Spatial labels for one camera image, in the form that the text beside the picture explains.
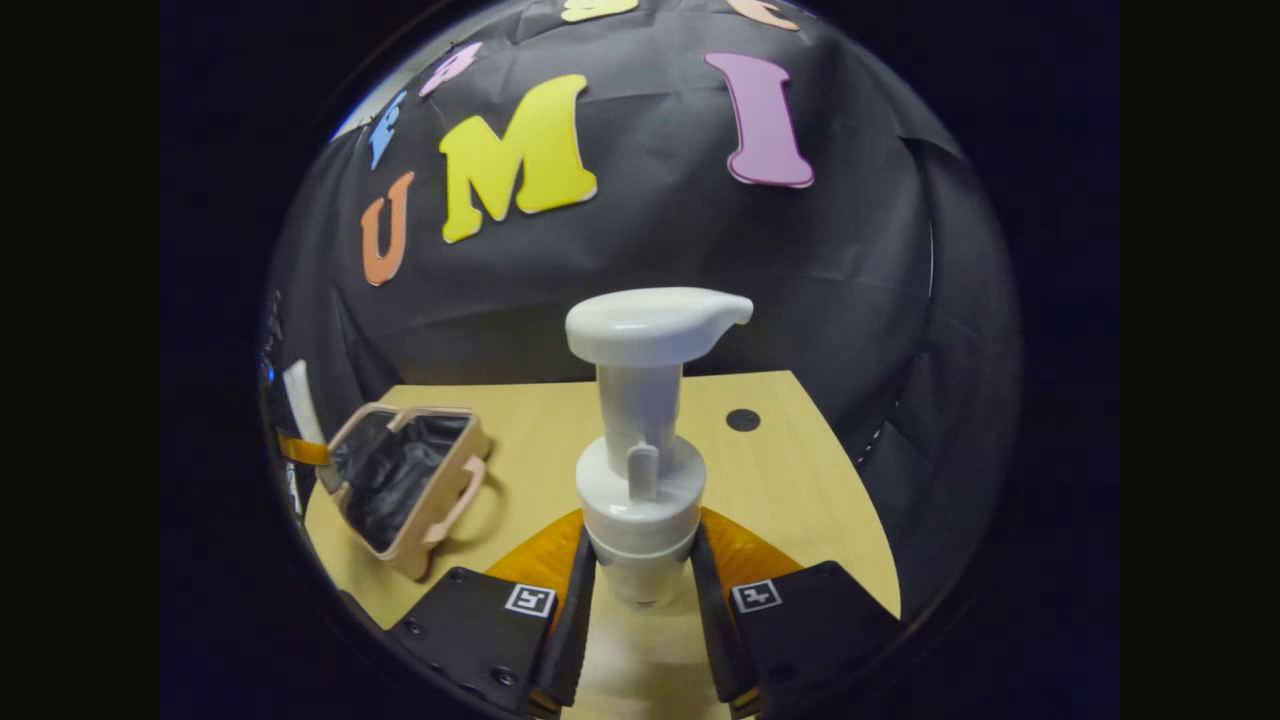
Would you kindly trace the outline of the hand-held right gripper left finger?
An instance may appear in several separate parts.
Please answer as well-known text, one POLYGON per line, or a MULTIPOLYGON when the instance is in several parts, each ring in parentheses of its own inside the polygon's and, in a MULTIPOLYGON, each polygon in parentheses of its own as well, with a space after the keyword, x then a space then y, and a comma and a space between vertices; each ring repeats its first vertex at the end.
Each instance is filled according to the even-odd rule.
POLYGON ((490 571, 454 566, 385 632, 420 679, 493 719, 558 719, 585 664, 596 555, 572 511, 490 571))

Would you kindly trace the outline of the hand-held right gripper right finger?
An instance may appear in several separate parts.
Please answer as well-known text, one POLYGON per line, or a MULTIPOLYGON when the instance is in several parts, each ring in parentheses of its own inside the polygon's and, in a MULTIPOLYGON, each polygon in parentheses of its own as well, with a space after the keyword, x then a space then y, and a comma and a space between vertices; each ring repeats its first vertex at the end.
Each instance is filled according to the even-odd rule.
POLYGON ((705 510, 689 560, 710 674, 732 719, 800 719, 861 685, 902 623, 836 561, 801 566, 705 510))

